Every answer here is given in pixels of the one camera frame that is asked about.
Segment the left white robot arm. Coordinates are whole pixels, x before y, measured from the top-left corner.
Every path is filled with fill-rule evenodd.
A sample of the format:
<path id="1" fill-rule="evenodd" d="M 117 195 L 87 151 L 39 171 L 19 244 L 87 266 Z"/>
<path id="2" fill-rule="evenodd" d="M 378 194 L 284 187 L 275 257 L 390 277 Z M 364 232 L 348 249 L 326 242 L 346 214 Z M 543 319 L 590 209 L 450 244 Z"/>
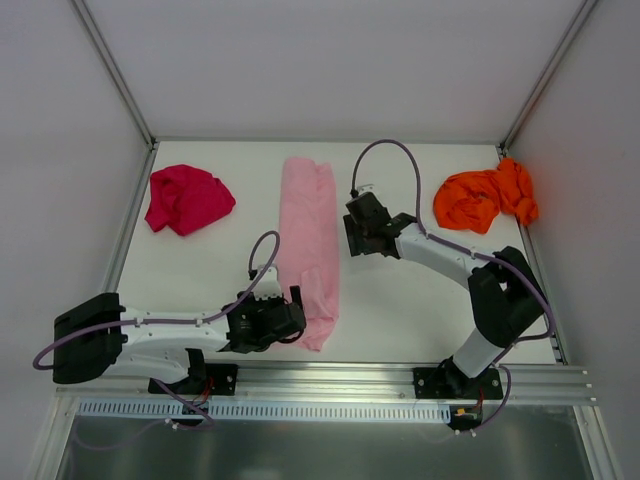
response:
<path id="1" fill-rule="evenodd" d="M 293 343 L 307 321 L 300 289 L 257 296 L 241 292 L 220 315 L 208 312 L 167 315 L 123 306 L 118 294 L 99 294 L 54 321 L 52 379 L 58 385 L 103 376 L 138 377 L 172 391 L 203 390 L 208 353 L 262 353 L 273 344 Z"/>

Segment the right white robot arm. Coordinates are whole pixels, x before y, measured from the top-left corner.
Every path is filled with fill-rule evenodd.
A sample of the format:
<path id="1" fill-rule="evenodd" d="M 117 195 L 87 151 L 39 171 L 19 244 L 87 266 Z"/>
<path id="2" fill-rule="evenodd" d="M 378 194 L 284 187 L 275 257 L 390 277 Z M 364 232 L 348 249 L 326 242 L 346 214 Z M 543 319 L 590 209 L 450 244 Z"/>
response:
<path id="1" fill-rule="evenodd" d="M 541 317 L 547 306 L 522 252 L 507 246 L 474 253 L 421 230 L 408 213 L 391 216 L 371 191 L 351 192 L 343 217 L 350 255 L 381 254 L 427 267 L 470 295 L 474 329 L 441 366 L 440 381 L 453 396 L 474 391 L 482 375 Z"/>

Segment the pink t shirt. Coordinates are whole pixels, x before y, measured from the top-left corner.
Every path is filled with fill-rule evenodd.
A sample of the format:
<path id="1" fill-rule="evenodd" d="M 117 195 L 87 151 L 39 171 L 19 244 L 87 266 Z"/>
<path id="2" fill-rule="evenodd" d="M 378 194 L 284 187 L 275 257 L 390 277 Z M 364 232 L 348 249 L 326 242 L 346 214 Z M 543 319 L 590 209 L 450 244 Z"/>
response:
<path id="1" fill-rule="evenodd" d="M 336 182 L 331 165 L 285 161 L 276 259 L 284 291 L 299 286 L 307 326 L 297 344 L 319 352 L 340 316 L 340 248 Z"/>

